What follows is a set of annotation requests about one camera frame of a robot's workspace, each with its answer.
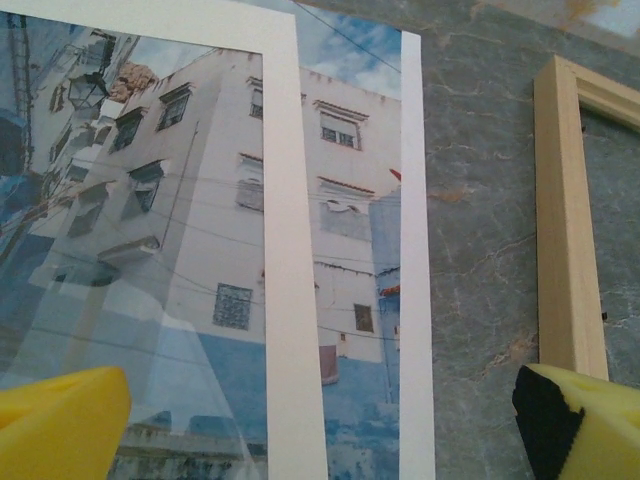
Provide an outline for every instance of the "street lamp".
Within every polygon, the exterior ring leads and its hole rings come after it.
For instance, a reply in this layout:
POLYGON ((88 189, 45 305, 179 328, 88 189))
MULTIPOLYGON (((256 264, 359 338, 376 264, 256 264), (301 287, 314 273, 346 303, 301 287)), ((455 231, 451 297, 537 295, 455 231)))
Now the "street lamp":
POLYGON ((99 106, 109 96, 107 84, 100 72, 85 73, 69 79, 69 101, 76 110, 99 106))

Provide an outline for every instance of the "sponge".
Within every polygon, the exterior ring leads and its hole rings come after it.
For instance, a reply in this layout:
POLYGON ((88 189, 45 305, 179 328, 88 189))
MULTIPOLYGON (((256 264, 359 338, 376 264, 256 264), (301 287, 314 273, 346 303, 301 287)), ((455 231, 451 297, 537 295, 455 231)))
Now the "sponge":
POLYGON ((530 364, 512 401, 536 479, 640 479, 640 391, 530 364))
POLYGON ((0 478, 104 479, 130 409, 125 373, 116 367, 0 392, 0 478))

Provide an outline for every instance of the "light wood frame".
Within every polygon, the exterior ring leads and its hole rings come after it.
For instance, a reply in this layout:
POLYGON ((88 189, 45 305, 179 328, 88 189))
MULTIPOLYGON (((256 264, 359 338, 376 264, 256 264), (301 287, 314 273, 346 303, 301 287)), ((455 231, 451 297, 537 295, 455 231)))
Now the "light wood frame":
POLYGON ((580 107, 640 131, 640 92, 554 56, 534 107, 540 363, 607 380, 580 107))

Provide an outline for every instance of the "blue wall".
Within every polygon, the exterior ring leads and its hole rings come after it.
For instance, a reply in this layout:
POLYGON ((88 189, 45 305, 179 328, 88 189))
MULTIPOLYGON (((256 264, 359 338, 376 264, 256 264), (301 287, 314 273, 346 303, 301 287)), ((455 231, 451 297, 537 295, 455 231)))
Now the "blue wall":
MULTIPOLYGON (((369 205, 371 246, 378 291, 400 285, 400 188, 369 205)), ((399 402, 400 354, 396 349, 394 328, 400 325, 400 296, 379 301, 383 346, 392 402, 399 402)))

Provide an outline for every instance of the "glass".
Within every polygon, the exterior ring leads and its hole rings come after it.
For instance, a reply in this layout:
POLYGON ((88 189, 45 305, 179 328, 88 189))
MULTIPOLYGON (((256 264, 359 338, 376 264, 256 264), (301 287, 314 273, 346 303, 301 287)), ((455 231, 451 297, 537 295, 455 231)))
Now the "glass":
POLYGON ((110 479, 266 478, 261 56, 0 15, 0 387, 119 366, 110 479))

